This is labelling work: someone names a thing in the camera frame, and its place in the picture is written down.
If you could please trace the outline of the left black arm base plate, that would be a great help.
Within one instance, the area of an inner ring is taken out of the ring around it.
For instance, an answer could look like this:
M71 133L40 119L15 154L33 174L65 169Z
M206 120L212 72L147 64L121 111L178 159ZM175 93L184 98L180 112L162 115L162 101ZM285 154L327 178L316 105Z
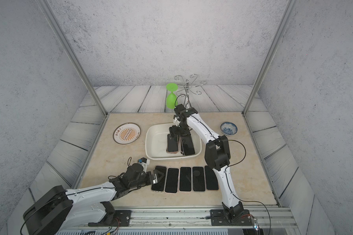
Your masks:
M131 210L116 210L108 212L104 218L97 223L88 223L89 227L128 227L130 224Z

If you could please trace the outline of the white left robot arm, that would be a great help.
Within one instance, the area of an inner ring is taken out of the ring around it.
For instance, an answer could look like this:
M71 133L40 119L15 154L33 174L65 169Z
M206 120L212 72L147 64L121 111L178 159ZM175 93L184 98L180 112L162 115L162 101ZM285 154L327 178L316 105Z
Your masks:
M55 235L83 224L116 229L126 226L130 211L115 210L112 201L164 179L163 172L147 171L147 166L140 160L107 182L83 189L55 186L24 212L22 228L30 235Z

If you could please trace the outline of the black phone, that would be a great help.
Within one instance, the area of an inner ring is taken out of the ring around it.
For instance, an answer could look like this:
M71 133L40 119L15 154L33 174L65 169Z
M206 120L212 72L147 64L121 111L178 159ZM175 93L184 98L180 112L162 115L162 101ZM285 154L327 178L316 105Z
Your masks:
M180 192L192 191L192 168L191 167L180 168L179 191Z
M205 166L205 179L208 191L217 191L219 189L217 177L214 171L207 165Z
M204 192L206 190L204 168L201 166L192 167L193 191Z

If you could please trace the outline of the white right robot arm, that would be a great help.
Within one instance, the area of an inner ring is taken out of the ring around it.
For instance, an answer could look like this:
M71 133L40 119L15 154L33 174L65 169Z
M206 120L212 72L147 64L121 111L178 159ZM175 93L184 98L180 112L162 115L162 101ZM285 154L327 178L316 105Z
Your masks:
M181 137L192 129L206 144L205 162L217 177L225 219L233 223L248 211L244 209L231 177L229 140L213 131L195 108L185 108L179 104L174 108L174 112L174 125L170 127L170 134Z

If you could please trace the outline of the phone with purple clear case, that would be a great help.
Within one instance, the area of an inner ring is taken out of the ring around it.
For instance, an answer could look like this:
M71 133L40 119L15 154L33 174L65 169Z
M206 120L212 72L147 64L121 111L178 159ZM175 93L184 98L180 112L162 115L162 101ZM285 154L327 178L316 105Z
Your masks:
M195 149L192 141L192 137L188 136L181 136L181 153L184 156L190 156L195 154Z

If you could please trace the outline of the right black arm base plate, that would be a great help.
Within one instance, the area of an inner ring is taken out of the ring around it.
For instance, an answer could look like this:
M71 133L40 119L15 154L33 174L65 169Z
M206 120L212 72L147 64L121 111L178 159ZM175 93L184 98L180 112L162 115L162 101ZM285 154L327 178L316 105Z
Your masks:
M212 226L253 226L249 210L237 215L229 214L225 210L210 210L208 219Z

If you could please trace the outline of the white plastic storage box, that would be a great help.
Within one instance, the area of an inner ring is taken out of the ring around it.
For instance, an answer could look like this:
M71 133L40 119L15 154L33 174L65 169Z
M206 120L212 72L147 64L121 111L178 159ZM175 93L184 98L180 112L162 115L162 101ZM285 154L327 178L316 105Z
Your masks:
M169 128L172 123L157 124L151 126L146 134L145 153L151 160L176 160L197 157L202 152L202 142L198 134L191 130L193 154L182 153L181 140L170 136Z

